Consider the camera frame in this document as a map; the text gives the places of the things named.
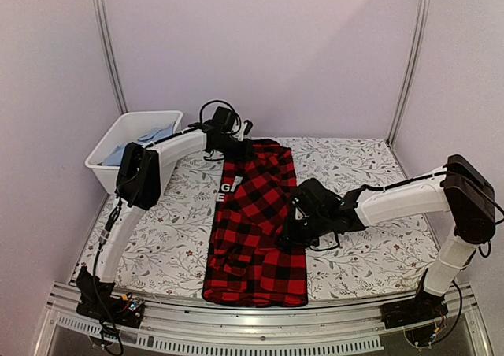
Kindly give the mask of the red black plaid shirt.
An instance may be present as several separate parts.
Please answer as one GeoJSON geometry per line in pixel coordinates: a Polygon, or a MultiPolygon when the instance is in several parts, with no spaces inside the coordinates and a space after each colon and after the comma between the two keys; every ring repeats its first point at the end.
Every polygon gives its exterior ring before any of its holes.
{"type": "Polygon", "coordinates": [[[291,148],[255,139],[247,161],[224,160],[202,298],[238,307],[308,302],[306,252],[278,245],[297,187],[291,148]]]}

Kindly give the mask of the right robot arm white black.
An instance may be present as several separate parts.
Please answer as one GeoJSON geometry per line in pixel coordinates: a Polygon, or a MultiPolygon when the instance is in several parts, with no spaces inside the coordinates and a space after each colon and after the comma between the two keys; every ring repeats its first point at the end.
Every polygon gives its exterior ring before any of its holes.
{"type": "Polygon", "coordinates": [[[316,179],[301,183],[291,194],[279,243],[284,248],[309,248],[328,233],[360,232],[382,222],[418,214],[449,212],[454,230],[426,269],[419,295],[407,305],[413,321],[424,321],[436,311],[458,273],[476,249],[489,243],[503,211],[491,184],[461,155],[448,157],[444,166],[423,176],[388,185],[363,185],[344,196],[316,179]]]}

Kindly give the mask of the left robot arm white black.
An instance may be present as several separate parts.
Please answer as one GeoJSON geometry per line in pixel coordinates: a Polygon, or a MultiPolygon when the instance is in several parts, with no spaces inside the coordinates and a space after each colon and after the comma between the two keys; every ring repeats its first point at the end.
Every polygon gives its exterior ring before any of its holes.
{"type": "Polygon", "coordinates": [[[217,123],[207,121],[146,146],[126,146],[114,191],[116,204],[98,237],[91,270],[83,266],[77,277],[87,308],[99,319],[109,320],[117,313],[117,303],[110,295],[120,258],[136,225],[164,193],[175,164],[202,151],[247,159],[253,153],[246,137],[252,127],[252,122],[246,120],[238,130],[226,132],[217,123]]]}

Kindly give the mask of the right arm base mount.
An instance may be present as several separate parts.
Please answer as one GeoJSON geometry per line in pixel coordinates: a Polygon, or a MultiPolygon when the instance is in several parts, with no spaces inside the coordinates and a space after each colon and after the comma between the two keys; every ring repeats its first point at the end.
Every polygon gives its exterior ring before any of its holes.
{"type": "Polygon", "coordinates": [[[435,296],[424,291],[418,291],[411,299],[380,306],[381,321],[387,329],[430,321],[447,314],[444,296],[435,296]]]}

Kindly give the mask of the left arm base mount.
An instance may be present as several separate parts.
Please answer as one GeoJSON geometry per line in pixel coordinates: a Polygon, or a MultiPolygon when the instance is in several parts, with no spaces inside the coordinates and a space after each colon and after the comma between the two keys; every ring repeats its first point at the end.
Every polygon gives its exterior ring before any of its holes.
{"type": "Polygon", "coordinates": [[[131,293],[115,297],[108,291],[96,294],[93,289],[81,292],[76,308],[76,312],[81,316],[129,328],[140,328],[144,310],[145,301],[140,297],[133,297],[131,293]]]}

